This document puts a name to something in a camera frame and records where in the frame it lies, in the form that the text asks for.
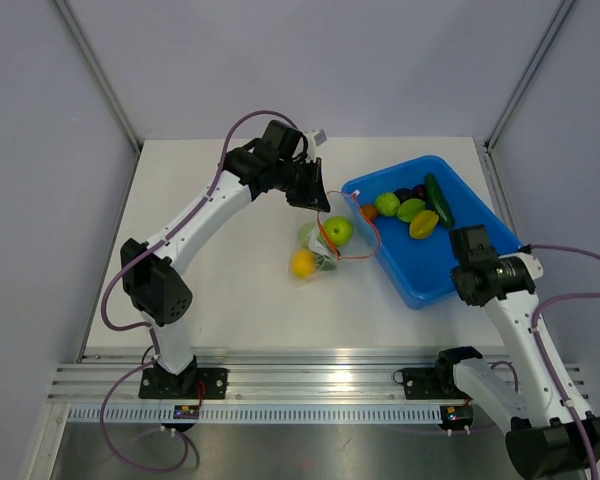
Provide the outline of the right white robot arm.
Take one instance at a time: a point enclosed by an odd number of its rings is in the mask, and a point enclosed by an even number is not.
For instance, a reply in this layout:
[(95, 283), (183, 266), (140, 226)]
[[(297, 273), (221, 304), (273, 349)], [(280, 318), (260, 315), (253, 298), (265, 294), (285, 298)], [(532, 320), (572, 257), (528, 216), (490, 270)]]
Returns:
[(560, 295), (545, 302), (536, 293), (543, 267), (531, 247), (500, 255), (485, 226), (450, 232), (458, 264), (451, 279), (459, 298), (479, 307), (496, 327), (521, 382), (509, 388), (473, 347), (439, 353), (436, 389), (476, 401), (505, 439), (509, 459), (524, 479), (587, 470), (599, 476), (600, 416), (574, 386), (543, 319)]

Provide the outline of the clear zip bag orange zipper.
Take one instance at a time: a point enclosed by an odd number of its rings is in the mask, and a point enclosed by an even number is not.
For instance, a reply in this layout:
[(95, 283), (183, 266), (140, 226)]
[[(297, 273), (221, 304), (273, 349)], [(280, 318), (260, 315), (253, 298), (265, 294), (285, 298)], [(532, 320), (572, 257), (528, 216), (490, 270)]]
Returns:
[(315, 213), (296, 234), (288, 267), (293, 280), (313, 280), (342, 265), (373, 258), (381, 250), (380, 232), (364, 213), (358, 189), (332, 190), (326, 196), (331, 210)]

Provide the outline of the blue plastic bin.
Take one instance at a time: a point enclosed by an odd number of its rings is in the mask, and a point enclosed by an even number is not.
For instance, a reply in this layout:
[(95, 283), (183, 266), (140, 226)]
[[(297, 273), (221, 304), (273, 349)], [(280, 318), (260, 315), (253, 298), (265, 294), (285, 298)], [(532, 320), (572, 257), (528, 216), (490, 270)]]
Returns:
[[(428, 173), (436, 177), (458, 228), (485, 226), (491, 244), (501, 255), (515, 253), (522, 246), (517, 236), (456, 171), (435, 155), (422, 156), (349, 180), (342, 190), (348, 194), (357, 191), (359, 204), (371, 204), (383, 193), (422, 184)], [(418, 310), (432, 306), (455, 292), (450, 271), (458, 262), (452, 253), (447, 230), (438, 226), (429, 238), (415, 240), (410, 237), (407, 224), (397, 219), (381, 217), (375, 226), (382, 242), (376, 259), (409, 308)]]

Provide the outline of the yellow lemon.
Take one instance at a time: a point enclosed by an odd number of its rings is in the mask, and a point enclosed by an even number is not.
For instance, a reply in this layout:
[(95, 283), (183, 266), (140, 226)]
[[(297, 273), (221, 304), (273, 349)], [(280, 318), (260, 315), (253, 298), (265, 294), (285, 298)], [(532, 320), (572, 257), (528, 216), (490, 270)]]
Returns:
[(317, 271), (314, 253), (309, 249), (297, 250), (291, 258), (290, 271), (297, 278), (310, 278)]

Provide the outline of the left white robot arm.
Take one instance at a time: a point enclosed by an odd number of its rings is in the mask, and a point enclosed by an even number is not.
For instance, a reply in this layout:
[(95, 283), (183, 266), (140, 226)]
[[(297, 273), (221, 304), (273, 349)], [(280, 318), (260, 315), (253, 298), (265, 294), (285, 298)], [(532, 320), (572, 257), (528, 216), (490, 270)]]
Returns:
[(122, 286), (147, 323), (154, 357), (144, 367), (143, 399), (199, 399), (221, 373), (199, 369), (188, 343), (184, 315), (193, 293), (183, 279), (191, 261), (236, 213), (260, 195), (277, 190), (292, 207), (329, 212), (317, 148), (326, 135), (303, 133), (272, 120), (264, 134), (225, 147), (210, 185), (164, 230), (145, 242), (121, 248)]

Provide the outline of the light green apple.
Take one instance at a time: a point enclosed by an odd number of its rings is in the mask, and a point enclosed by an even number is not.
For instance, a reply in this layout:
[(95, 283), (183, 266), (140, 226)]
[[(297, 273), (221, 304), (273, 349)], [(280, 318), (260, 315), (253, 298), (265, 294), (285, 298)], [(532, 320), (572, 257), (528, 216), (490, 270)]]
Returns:
[(331, 216), (323, 224), (327, 237), (336, 247), (346, 245), (354, 235), (353, 224), (345, 217)]

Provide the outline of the dark green lime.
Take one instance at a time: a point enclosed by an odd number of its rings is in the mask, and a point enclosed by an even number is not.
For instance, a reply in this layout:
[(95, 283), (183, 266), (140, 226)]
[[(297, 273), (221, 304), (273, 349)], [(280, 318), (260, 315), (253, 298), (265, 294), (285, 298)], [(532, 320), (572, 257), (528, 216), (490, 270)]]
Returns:
[(316, 272), (329, 272), (337, 269), (337, 261), (328, 255), (314, 253)]

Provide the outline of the yellow star fruit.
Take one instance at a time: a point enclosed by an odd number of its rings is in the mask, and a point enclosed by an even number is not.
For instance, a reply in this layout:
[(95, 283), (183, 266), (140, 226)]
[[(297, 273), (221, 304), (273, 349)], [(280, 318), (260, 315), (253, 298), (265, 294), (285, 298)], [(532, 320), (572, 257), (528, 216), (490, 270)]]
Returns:
[(422, 210), (416, 214), (409, 225), (409, 235), (416, 240), (423, 240), (432, 235), (437, 224), (439, 216), (430, 210)]

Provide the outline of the green star fruit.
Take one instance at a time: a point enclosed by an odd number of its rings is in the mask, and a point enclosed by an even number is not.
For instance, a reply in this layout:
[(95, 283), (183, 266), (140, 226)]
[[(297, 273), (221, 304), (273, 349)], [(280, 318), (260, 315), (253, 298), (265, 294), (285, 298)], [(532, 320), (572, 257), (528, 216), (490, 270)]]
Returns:
[(403, 202), (396, 211), (396, 218), (405, 223), (411, 223), (413, 219), (426, 209), (426, 203), (419, 198), (410, 198)]

